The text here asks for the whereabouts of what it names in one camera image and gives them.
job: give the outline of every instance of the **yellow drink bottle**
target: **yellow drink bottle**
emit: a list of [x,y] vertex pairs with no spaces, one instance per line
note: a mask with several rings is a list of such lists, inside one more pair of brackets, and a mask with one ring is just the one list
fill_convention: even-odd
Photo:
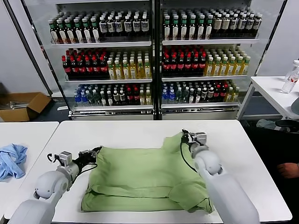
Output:
[[223,60],[220,64],[220,69],[219,69],[219,72],[218,72],[218,75],[219,76],[225,76],[225,71],[226,71],[226,68],[228,66],[228,57],[224,56],[223,57]]

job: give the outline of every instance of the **display refrigerator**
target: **display refrigerator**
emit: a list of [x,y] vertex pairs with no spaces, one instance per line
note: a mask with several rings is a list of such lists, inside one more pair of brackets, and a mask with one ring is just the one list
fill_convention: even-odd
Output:
[[286,3],[19,2],[76,120],[234,119]]

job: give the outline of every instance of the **plastic bottle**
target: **plastic bottle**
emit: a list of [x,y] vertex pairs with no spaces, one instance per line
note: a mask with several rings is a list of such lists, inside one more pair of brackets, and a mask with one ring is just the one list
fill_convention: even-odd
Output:
[[282,87],[283,93],[290,93],[299,79],[299,61],[294,60],[293,66],[293,71],[288,72],[288,74],[286,75],[287,80],[284,86]]

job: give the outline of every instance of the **shelf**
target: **shelf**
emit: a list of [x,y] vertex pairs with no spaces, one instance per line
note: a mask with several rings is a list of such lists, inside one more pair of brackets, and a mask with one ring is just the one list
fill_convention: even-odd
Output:
[[162,104],[161,109],[183,109],[183,108],[212,108],[212,107],[236,107],[239,102],[218,102],[218,103],[199,103],[199,104]]
[[153,105],[128,105],[128,106],[78,106],[74,110],[77,112],[86,111],[141,111],[141,110],[153,110]]
[[52,47],[54,48],[112,48],[112,47],[144,47],[150,45],[151,45],[151,41],[135,41],[135,42],[52,44]]
[[173,77],[162,78],[162,82],[179,82],[179,81],[200,81],[200,80],[223,80],[223,79],[242,79],[247,76],[201,76],[201,77]]
[[162,41],[164,46],[167,45],[193,45],[193,44],[235,44],[235,43],[257,43],[259,39],[211,39],[211,40],[177,40]]
[[116,83],[151,83],[153,79],[142,78],[142,79],[121,79],[121,80],[76,80],[76,81],[65,81],[71,84],[116,84]]

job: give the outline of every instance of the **person's hand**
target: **person's hand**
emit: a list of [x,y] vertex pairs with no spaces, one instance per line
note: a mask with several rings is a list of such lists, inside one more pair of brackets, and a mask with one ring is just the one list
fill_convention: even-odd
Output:
[[299,177],[299,166],[296,163],[284,163],[277,166],[279,173],[284,178]]

